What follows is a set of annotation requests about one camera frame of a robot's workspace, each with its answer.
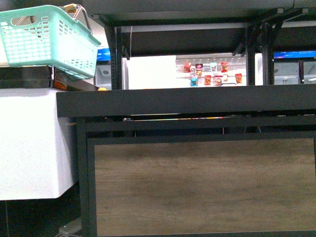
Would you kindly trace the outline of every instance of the mint green plastic basket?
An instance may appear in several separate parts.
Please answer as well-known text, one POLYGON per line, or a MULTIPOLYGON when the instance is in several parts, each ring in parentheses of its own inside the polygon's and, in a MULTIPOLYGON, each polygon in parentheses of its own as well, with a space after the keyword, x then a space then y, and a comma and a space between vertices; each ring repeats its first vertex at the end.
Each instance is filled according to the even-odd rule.
POLYGON ((0 12, 0 35, 9 67, 51 65, 75 79, 94 77, 100 42, 56 6, 0 12), (19 25, 23 19, 29 24, 19 25))

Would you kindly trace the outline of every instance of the hanging snack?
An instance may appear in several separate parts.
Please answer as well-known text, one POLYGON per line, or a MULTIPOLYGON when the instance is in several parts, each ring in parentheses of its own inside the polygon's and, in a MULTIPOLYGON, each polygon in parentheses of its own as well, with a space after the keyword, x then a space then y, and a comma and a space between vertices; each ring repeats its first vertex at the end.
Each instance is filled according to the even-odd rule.
POLYGON ((202 76, 203 74, 203 64, 202 63, 198 63, 196 64, 196 69, 197 69, 197 75, 198 76, 202 76))
POLYGON ((191 86, 198 86, 198 77, 197 76, 191 77, 191 86))
POLYGON ((223 74, 223 82, 228 82, 228 74, 223 74))
POLYGON ((191 73, 195 73, 196 72, 196 67, 192 64, 190 67, 191 73))
POLYGON ((222 65, 222 72, 226 73, 228 72, 228 62, 221 62, 222 65))
POLYGON ((204 85, 211 85, 211 75, 206 75, 204 77, 204 85))
POLYGON ((220 86, 222 84, 223 76, 220 73, 214 73, 214 83, 215 86, 220 86))
POLYGON ((184 70, 183 70, 183 72, 184 73, 190 73, 191 72, 191 63, 184 63, 184 70))
POLYGON ((236 78, 237 84, 242 83, 242 74, 241 73, 235 74, 235 78, 236 78))
POLYGON ((210 63, 210 67, 211 67, 211 72, 216 72, 217 71, 217 63, 210 63))

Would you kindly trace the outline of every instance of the wooden panel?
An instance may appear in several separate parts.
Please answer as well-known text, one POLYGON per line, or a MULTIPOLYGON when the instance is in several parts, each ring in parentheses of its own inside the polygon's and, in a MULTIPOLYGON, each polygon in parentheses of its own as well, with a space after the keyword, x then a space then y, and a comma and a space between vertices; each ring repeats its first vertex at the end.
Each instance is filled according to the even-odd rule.
POLYGON ((316 228, 312 139, 96 146, 98 236, 316 228))

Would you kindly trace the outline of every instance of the black metal frame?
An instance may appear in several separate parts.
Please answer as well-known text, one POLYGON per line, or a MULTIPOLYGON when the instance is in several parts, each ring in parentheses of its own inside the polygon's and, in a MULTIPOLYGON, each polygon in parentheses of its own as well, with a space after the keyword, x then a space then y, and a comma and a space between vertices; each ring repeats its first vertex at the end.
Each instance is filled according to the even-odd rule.
MULTIPOLYGON (((214 94, 208 92, 205 88, 184 88, 57 93, 58 117, 77 119, 82 236, 97 237, 95 145, 316 138, 316 85, 223 87, 215 88, 214 94), (305 93, 306 100, 296 99, 305 93), (245 102, 236 99, 241 95, 245 102), (202 101, 217 98, 222 102, 217 107, 210 103, 196 107, 195 103, 188 103, 196 96, 202 101), (250 98, 262 98, 262 103, 251 102, 250 98), (170 101, 173 103, 168 106, 166 103, 170 101), (202 119, 210 115, 225 117, 202 119), (197 119, 156 120, 159 116, 197 119)), ((316 236, 316 230, 181 236, 303 237, 316 236)))

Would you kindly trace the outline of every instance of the white box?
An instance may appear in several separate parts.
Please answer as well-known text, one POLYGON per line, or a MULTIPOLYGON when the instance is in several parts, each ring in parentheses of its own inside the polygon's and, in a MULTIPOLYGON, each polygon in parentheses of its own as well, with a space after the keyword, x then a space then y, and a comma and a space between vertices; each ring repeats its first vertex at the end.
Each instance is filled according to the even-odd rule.
POLYGON ((57 198, 78 180, 76 127, 56 92, 0 89, 0 200, 57 198))

